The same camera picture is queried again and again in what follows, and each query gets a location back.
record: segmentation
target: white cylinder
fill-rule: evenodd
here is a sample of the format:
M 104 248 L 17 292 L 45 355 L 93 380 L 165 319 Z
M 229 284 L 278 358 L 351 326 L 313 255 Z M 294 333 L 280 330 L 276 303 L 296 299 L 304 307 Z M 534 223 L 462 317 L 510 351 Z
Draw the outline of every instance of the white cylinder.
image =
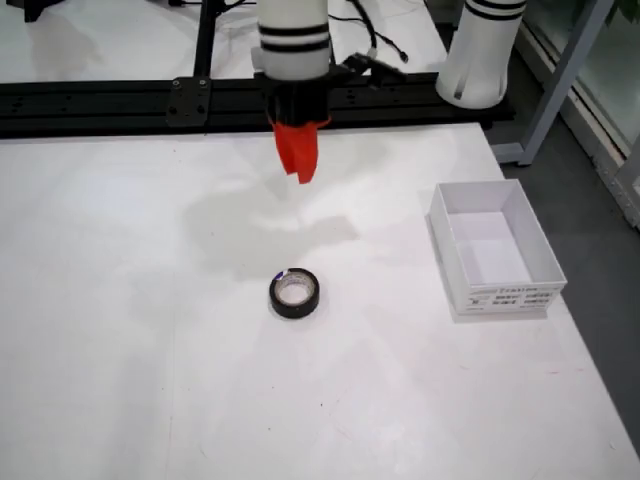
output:
M 466 0 L 458 31 L 436 82 L 447 102 L 468 109 L 497 105 L 526 0 Z
M 329 71 L 327 0 L 258 0 L 258 30 L 267 77 L 303 81 Z

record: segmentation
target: gray floor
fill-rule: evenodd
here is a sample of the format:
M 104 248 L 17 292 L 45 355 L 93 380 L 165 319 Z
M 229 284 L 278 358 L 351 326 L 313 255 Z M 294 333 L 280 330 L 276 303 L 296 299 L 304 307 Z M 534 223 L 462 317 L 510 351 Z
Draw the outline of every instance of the gray floor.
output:
M 509 81 L 511 102 L 526 118 L 542 90 L 517 54 Z M 564 299 L 640 452 L 640 233 L 562 120 L 532 166 L 503 171 L 522 183 L 558 256 L 569 280 Z

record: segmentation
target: metal post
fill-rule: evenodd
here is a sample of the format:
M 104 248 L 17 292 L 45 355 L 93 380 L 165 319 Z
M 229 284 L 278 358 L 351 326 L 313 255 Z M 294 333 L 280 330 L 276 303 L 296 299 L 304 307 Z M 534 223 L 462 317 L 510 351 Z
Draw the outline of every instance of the metal post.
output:
M 527 127 L 522 140 L 524 152 L 518 164 L 530 165 L 533 162 L 612 5 L 613 0 L 592 0 L 582 12 L 553 76 L 545 85 L 533 120 Z
M 202 0 L 200 27 L 196 43 L 196 61 L 193 67 L 194 77 L 209 77 L 211 75 L 213 37 L 216 32 L 216 17 L 220 11 L 219 6 L 220 0 Z

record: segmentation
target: roll of tape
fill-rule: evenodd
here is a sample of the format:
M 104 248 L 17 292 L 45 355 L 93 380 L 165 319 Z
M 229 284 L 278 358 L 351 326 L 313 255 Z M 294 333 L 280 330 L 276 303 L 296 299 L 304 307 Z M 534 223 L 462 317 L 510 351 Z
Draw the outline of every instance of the roll of tape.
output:
M 303 292 L 302 298 L 288 295 L 291 287 Z M 290 268 L 280 272 L 269 286 L 271 305 L 276 313 L 285 318 L 302 318 L 313 312 L 320 301 L 320 284 L 313 273 L 303 268 Z

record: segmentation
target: black stripe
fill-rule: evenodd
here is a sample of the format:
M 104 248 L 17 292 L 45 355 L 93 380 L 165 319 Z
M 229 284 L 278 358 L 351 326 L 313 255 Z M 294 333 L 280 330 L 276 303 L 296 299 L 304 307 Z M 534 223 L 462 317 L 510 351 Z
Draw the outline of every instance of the black stripe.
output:
M 303 35 L 316 35 L 318 33 L 329 32 L 329 23 L 314 25 L 312 27 L 301 28 L 273 28 L 258 25 L 258 31 L 262 35 L 272 35 L 274 37 L 300 37 Z
M 313 52 L 316 50 L 322 50 L 323 48 L 329 48 L 329 39 L 322 40 L 321 42 L 302 43 L 297 45 L 279 45 L 275 43 L 262 42 L 262 49 L 268 52 L 277 53 L 303 53 Z
M 485 13 L 481 12 L 480 10 L 476 10 L 469 5 L 469 2 L 465 2 L 464 7 L 469 10 L 469 12 L 473 13 L 476 17 L 484 18 L 485 20 L 495 20 L 496 22 L 506 22 L 509 20 L 514 20 L 518 17 L 521 17 L 523 13 L 520 12 L 511 15 L 493 15 L 492 13 Z
M 511 5 L 490 2 L 488 0 L 473 0 L 473 2 L 477 3 L 481 7 L 495 8 L 496 10 L 515 10 L 516 8 L 522 8 L 527 4 L 527 0 L 520 3 L 512 3 Z

